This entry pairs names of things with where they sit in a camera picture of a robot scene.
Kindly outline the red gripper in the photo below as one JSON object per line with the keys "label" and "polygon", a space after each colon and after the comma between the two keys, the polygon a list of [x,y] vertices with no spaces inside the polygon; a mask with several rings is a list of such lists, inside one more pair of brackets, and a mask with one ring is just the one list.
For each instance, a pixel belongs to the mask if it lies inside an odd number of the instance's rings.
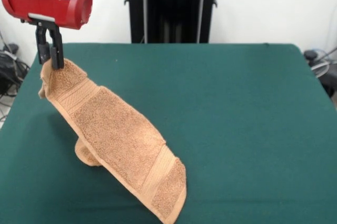
{"label": "red gripper", "polygon": [[35,36],[39,63],[43,65],[51,58],[53,69],[59,70],[64,67],[59,27],[79,30],[89,20],[93,0],[2,0],[2,4],[15,18],[28,22],[46,20],[56,24],[48,29],[53,42],[51,48],[46,40],[47,28],[37,25]]}

